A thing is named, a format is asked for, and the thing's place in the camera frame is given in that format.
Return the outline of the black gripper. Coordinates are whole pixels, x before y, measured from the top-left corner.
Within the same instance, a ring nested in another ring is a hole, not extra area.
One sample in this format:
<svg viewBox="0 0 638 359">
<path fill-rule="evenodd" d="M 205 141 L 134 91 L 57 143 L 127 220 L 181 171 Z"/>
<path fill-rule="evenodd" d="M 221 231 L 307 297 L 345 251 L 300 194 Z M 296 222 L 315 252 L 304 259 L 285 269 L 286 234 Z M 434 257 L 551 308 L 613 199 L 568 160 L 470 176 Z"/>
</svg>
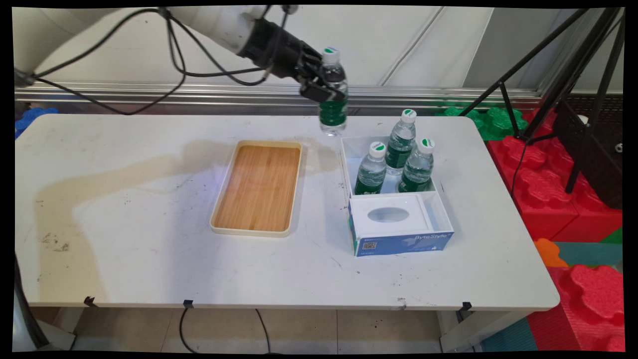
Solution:
<svg viewBox="0 0 638 359">
<path fill-rule="evenodd" d="M 238 56 L 249 59 L 264 71 L 255 83 L 264 83 L 269 75 L 274 75 L 301 83 L 300 95 L 318 104 L 346 99 L 345 92 L 320 84 L 324 81 L 321 54 L 308 44 L 302 44 L 280 25 L 266 19 L 254 22 Z"/>
</svg>

